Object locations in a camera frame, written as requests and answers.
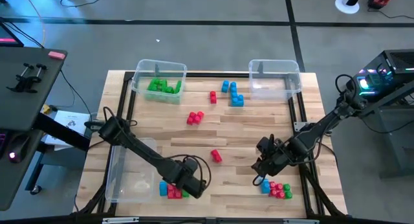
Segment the green cube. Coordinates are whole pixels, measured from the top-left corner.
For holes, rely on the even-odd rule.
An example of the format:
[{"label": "green cube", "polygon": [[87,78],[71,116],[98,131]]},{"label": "green cube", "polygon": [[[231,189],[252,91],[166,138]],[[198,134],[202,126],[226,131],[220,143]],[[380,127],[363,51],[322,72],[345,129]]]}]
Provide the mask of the green cube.
[{"label": "green cube", "polygon": [[182,196],[183,197],[190,197],[189,193],[186,192],[185,190],[182,190]]}]

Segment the wooden tabletop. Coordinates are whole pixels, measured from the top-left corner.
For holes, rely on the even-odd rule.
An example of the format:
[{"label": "wooden tabletop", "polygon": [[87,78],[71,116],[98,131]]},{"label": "wooden tabletop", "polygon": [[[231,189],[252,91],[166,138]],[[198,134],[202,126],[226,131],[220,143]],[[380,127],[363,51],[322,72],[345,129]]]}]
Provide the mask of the wooden tabletop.
[{"label": "wooden tabletop", "polygon": [[[103,89],[98,118],[103,119],[102,108],[110,107],[114,113],[118,107],[125,71],[109,71]],[[234,78],[237,91],[245,96],[244,107],[230,107],[228,94],[220,92],[222,78],[188,78],[181,105],[163,104],[144,100],[137,95],[133,120],[138,126],[131,128],[137,137],[150,137],[157,142],[157,151],[163,156],[179,153],[198,155],[209,162],[212,183],[199,199],[193,197],[169,200],[158,195],[155,178],[155,193],[146,203],[119,203],[119,216],[214,216],[224,218],[304,218],[305,209],[298,167],[287,166],[270,181],[290,183],[293,198],[280,200],[261,194],[259,187],[252,185],[256,176],[251,165],[259,152],[256,144],[271,133],[282,140],[292,136],[287,102],[251,100],[248,78]],[[302,73],[303,100],[309,122],[316,122],[325,113],[323,110],[316,74]],[[130,88],[125,101],[124,118],[129,103]],[[217,104],[210,104],[208,93],[216,91]],[[203,111],[205,116],[199,126],[189,126],[186,119],[190,111]],[[100,141],[96,135],[91,144]],[[331,141],[323,141],[328,147]],[[212,161],[210,152],[218,149],[223,162]],[[83,208],[100,187],[104,178],[109,151],[108,143],[89,150],[80,181],[76,203]],[[316,161],[321,187],[339,210],[346,213],[345,201],[334,156],[325,148]],[[312,207],[316,210],[313,189],[310,189]]]}]

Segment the black desk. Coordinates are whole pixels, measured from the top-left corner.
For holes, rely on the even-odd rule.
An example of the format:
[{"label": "black desk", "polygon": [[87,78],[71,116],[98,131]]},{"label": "black desk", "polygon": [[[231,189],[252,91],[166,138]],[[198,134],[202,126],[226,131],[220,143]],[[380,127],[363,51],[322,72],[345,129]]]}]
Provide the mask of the black desk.
[{"label": "black desk", "polygon": [[[89,148],[89,139],[40,113],[63,66],[63,60],[49,58],[50,51],[29,47],[0,47],[0,129],[9,131],[7,138],[21,132],[27,132],[30,136],[27,155],[20,163],[14,164],[8,160],[9,146],[6,146],[5,153],[1,155],[0,210],[10,207],[44,132],[83,151]],[[63,50],[53,51],[67,55]],[[25,69],[23,63],[35,66],[25,77],[36,76],[37,63],[47,66],[47,70],[41,72],[42,81],[32,87],[37,93],[15,93],[6,88],[17,84],[15,77]]]}]

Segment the clear plastic bin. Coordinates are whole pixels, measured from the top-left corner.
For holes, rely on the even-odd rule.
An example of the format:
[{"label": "clear plastic bin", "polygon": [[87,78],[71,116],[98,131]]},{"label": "clear plastic bin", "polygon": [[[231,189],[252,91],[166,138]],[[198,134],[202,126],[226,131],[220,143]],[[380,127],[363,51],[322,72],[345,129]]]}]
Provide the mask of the clear plastic bin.
[{"label": "clear plastic bin", "polygon": [[248,70],[252,99],[283,101],[302,90],[295,61],[252,60]]},{"label": "clear plastic bin", "polygon": [[[187,67],[181,63],[140,60],[133,77],[132,90],[143,94],[146,100],[180,104],[186,74]],[[166,81],[165,86],[158,83],[162,81]]]},{"label": "clear plastic bin", "polygon": [[[144,144],[157,150],[157,142],[141,138]],[[154,190],[155,168],[123,146],[114,146],[109,163],[105,197],[109,202],[142,203],[149,201]]]}]

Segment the gray floor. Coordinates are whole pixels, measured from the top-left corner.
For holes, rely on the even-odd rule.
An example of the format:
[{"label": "gray floor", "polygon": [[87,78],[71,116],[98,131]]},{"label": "gray floor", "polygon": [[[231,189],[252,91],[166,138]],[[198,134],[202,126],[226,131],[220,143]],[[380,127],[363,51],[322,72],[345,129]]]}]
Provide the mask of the gray floor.
[{"label": "gray floor", "polygon": [[[36,16],[25,0],[8,1],[10,6],[0,6],[2,16]],[[62,8],[58,1],[33,0],[43,17],[288,20],[285,0],[102,0],[81,8]],[[347,16],[335,10],[333,2],[292,0],[296,21],[414,22],[404,18],[387,19],[379,13],[366,12],[366,0],[360,1],[359,13]],[[383,11],[391,16],[414,16],[410,0],[391,0]],[[39,23],[17,25],[41,40]],[[92,112],[98,109],[107,71],[135,69],[143,58],[181,62],[191,70],[223,71],[247,71],[251,59],[295,60],[290,27],[47,24],[46,28],[46,47],[69,52],[63,70]],[[334,107],[338,96],[334,88],[337,75],[356,73],[384,49],[414,48],[412,28],[299,27],[298,36],[306,71],[318,75],[326,111]],[[71,97],[69,87],[59,77],[47,102],[67,105],[71,103]],[[86,112],[78,98],[75,106],[68,110]],[[368,131],[359,120],[349,119],[334,130],[332,141],[349,213],[358,218],[412,223],[414,178],[380,180],[378,177],[378,173],[387,166],[384,157],[388,152],[383,146],[382,136]],[[30,196],[20,188],[12,208],[0,212],[0,219],[70,213],[80,173],[46,167],[39,181],[45,191]]]}]

